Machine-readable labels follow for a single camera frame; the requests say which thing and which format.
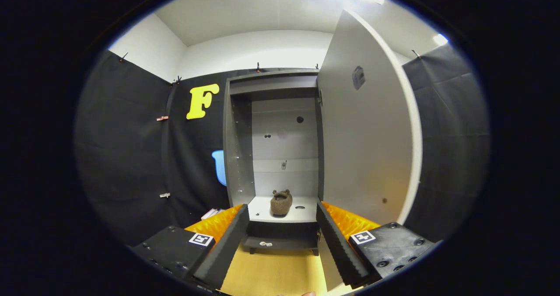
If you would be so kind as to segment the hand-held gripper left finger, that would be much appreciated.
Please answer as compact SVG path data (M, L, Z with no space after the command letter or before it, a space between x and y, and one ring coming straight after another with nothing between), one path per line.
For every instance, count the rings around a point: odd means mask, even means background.
M133 247L148 264L202 290L218 291L249 224L247 204L187 228L167 226Z

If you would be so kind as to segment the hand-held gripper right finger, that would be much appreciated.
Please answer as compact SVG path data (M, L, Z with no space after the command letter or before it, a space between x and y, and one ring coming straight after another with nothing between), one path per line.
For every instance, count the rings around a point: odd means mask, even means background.
M322 201L316 219L320 242L326 244L342 282L353 288L392 278L438 247L399 223L379 226Z

